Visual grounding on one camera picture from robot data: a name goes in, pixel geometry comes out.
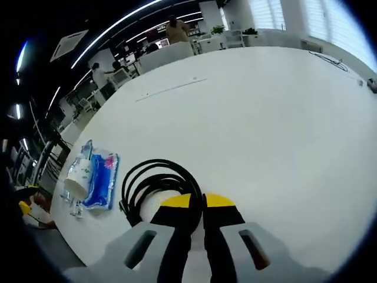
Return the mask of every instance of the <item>window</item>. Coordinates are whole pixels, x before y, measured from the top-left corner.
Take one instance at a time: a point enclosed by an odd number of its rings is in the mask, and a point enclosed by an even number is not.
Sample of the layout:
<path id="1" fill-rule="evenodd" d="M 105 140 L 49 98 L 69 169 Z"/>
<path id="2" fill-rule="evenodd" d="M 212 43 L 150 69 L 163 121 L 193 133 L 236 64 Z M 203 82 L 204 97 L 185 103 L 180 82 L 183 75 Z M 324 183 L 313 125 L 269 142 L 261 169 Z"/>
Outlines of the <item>window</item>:
<path id="1" fill-rule="evenodd" d="M 377 62 L 368 39 L 353 16 L 337 0 L 302 0 L 309 35 L 351 53 L 374 72 Z"/>
<path id="2" fill-rule="evenodd" d="M 223 8 L 219 8 L 219 10 L 220 10 L 221 20 L 223 21 L 223 25 L 225 27 L 225 30 L 228 31 L 229 30 L 229 26 L 228 26 L 228 22 L 227 22 L 226 17 L 225 17 L 224 9 Z"/>
<path id="3" fill-rule="evenodd" d="M 249 0 L 255 28 L 285 30 L 280 0 Z"/>

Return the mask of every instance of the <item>yellow object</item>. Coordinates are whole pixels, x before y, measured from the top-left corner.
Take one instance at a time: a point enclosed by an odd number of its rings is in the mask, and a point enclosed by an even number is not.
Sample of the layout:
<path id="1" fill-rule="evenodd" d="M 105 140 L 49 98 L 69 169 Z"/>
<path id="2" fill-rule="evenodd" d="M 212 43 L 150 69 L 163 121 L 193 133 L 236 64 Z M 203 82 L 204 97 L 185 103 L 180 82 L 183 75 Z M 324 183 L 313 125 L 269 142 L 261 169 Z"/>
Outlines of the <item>yellow object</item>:
<path id="1" fill-rule="evenodd" d="M 214 193 L 206 193 L 207 207 L 215 208 L 220 206 L 234 206 L 234 202 L 220 195 Z"/>
<path id="2" fill-rule="evenodd" d="M 188 208 L 190 204 L 191 193 L 181 196 L 173 196 L 162 202 L 161 206 L 170 206 L 172 208 Z"/>
<path id="3" fill-rule="evenodd" d="M 29 212 L 31 211 L 31 208 L 30 208 L 30 206 L 28 206 L 25 202 L 23 202 L 23 201 L 20 201 L 19 203 L 18 203 L 18 205 L 19 205 L 19 207 L 21 208 L 21 210 L 22 210 L 22 214 L 23 215 L 27 215 L 27 214 L 29 214 Z"/>

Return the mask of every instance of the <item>white tabletop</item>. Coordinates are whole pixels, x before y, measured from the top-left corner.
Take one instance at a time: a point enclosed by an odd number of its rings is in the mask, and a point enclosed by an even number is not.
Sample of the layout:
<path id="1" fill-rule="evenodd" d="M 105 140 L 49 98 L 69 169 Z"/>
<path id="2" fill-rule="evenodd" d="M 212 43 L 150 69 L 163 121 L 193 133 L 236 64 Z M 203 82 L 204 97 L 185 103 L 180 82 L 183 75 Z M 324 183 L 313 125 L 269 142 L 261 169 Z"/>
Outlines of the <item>white tabletop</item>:
<path id="1" fill-rule="evenodd" d="M 93 117 L 59 178 L 88 139 L 117 152 L 114 209 L 84 212 L 78 221 L 58 182 L 51 215 L 72 250 L 92 264 L 130 228 L 118 209 L 125 174 L 147 159 L 169 159 L 191 172 L 203 193 L 233 200 L 245 221 L 281 240 L 293 260 L 334 272 L 362 239 L 377 200 L 377 97 L 358 78 L 307 51 L 279 47 L 211 52 L 137 77 Z M 145 219 L 160 200 L 144 206 Z M 206 254 L 192 254 L 191 271 L 208 278 Z"/>

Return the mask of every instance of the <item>ceiling light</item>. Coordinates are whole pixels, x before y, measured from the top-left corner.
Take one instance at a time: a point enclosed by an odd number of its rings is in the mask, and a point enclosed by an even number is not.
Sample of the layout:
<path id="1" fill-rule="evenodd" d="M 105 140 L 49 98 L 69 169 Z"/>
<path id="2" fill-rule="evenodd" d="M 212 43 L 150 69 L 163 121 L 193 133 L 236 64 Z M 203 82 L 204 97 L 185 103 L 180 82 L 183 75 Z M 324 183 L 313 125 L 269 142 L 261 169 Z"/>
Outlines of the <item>ceiling light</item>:
<path id="1" fill-rule="evenodd" d="M 28 42 L 25 42 L 24 47 L 22 47 L 21 53 L 19 54 L 18 61 L 17 61 L 16 72 L 18 72 L 19 69 L 21 68 L 21 65 L 22 65 L 22 59 L 24 58 L 25 48 L 26 48 L 27 43 L 28 43 Z"/>
<path id="2" fill-rule="evenodd" d="M 28 147 L 28 144 L 26 143 L 26 140 L 22 139 L 22 142 L 24 143 L 26 150 L 29 151 L 29 147 Z"/>
<path id="3" fill-rule="evenodd" d="M 204 18 L 191 19 L 191 20 L 189 20 L 189 21 L 187 21 L 185 23 L 194 22 L 194 21 L 200 21 L 201 19 L 204 19 Z"/>
<path id="4" fill-rule="evenodd" d="M 144 10 L 145 8 L 148 8 L 156 3 L 159 3 L 161 2 L 162 0 L 154 0 L 144 6 L 141 6 L 140 8 L 136 9 L 136 10 L 133 10 L 132 12 L 130 12 L 129 14 L 127 14 L 126 16 L 124 16 L 123 18 L 119 19 L 117 22 L 113 23 L 110 27 L 108 27 L 102 34 L 100 34 L 95 40 L 93 40 L 89 45 L 88 47 L 84 50 L 84 52 L 81 53 L 81 55 L 76 59 L 75 63 L 73 63 L 73 65 L 71 66 L 71 69 L 73 69 L 77 63 L 80 61 L 80 59 L 85 55 L 86 52 L 88 52 L 88 50 L 94 45 L 97 43 L 97 41 L 99 41 L 105 34 L 107 34 L 109 31 L 111 31 L 113 28 L 115 28 L 118 24 L 120 24 L 121 22 L 123 22 L 125 19 L 128 19 L 130 16 L 140 12 L 141 10 Z"/>
<path id="5" fill-rule="evenodd" d="M 191 13 L 191 14 L 183 15 L 183 16 L 178 17 L 177 19 L 182 19 L 182 18 L 185 18 L 185 17 L 191 16 L 191 15 L 200 14 L 200 13 L 201 13 L 201 12 L 195 12 L 195 13 Z M 139 33 L 138 35 L 135 35 L 134 37 L 131 37 L 129 40 L 126 41 L 126 43 L 129 43 L 131 40 L 134 40 L 135 38 L 139 37 L 140 35 L 143 35 L 143 34 L 145 34 L 146 32 L 149 32 L 149 31 L 151 31 L 151 30 L 153 30 L 153 29 L 155 29 L 155 28 L 158 28 L 158 27 L 160 27 L 160 26 L 162 26 L 162 25 L 165 25 L 165 24 L 167 24 L 168 22 L 169 22 L 169 21 L 166 21 L 166 22 L 162 22 L 162 23 L 160 23 L 160 24 L 158 24 L 158 25 L 155 25 L 154 27 L 149 28 L 149 29 L 143 31 L 143 32 Z"/>
<path id="6" fill-rule="evenodd" d="M 21 111 L 19 109 L 19 104 L 16 104 L 16 114 L 17 114 L 17 119 L 21 119 Z"/>
<path id="7" fill-rule="evenodd" d="M 56 90 L 55 95 L 54 95 L 54 97 L 52 98 L 52 100 L 51 100 L 51 102 L 50 102 L 50 104 L 49 104 L 49 107 L 48 107 L 48 109 L 47 109 L 47 112 L 49 112 L 49 109 L 51 108 L 52 103 L 54 102 L 55 97 L 57 96 L 59 90 L 60 90 L 60 87 L 58 87 L 58 89 Z"/>
<path id="8" fill-rule="evenodd" d="M 79 81 L 76 83 L 74 90 L 78 87 L 78 85 L 83 81 L 83 79 L 91 72 L 92 70 L 89 70 Z"/>
<path id="9" fill-rule="evenodd" d="M 144 38 L 138 40 L 137 43 L 139 43 L 139 42 L 141 42 L 141 41 L 143 41 L 143 40 L 146 40 L 146 39 L 147 39 L 147 37 L 144 37 Z"/>

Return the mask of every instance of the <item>potted plant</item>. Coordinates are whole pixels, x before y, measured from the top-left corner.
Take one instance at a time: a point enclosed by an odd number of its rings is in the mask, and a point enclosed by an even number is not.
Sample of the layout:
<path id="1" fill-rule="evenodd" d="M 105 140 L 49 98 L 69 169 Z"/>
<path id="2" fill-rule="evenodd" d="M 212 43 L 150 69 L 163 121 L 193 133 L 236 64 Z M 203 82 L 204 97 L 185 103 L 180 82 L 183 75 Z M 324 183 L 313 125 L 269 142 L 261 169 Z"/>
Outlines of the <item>potted plant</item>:
<path id="1" fill-rule="evenodd" d="M 225 30 L 225 27 L 223 25 L 215 25 L 211 30 L 211 34 L 221 35 L 224 33 L 224 30 Z"/>

